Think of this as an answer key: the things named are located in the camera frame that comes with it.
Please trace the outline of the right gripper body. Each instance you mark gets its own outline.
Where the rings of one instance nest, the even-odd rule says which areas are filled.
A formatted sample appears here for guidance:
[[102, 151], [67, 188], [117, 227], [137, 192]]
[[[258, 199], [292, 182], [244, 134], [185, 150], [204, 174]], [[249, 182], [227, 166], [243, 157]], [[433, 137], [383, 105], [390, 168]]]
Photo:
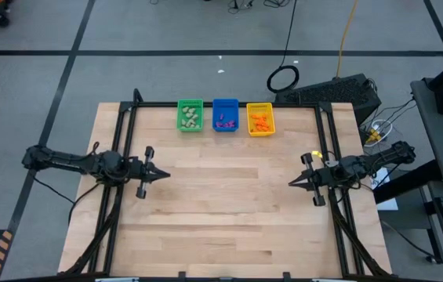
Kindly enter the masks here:
[[315, 179], [314, 169], [312, 166], [312, 162], [313, 162], [312, 154], [311, 153], [303, 154], [301, 156], [301, 161], [305, 164], [305, 166], [307, 168], [305, 170], [306, 179], [307, 179], [307, 182], [309, 183], [307, 189], [314, 192], [314, 196], [313, 196], [314, 205], [317, 207], [325, 206], [325, 199], [321, 195], [321, 192], [317, 186], [317, 181]]

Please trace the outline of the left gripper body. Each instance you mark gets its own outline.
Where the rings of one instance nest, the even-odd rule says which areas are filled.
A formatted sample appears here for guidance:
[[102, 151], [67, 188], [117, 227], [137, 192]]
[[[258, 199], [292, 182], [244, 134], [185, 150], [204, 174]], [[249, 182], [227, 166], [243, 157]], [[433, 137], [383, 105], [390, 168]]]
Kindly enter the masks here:
[[148, 183], [147, 176], [149, 175], [148, 165], [154, 156], [154, 149], [152, 146], [146, 147], [144, 156], [145, 158], [143, 161], [143, 165], [141, 166], [141, 173], [140, 173], [140, 185], [138, 186], [136, 192], [136, 196], [139, 199], [144, 199], [146, 197], [146, 184]]

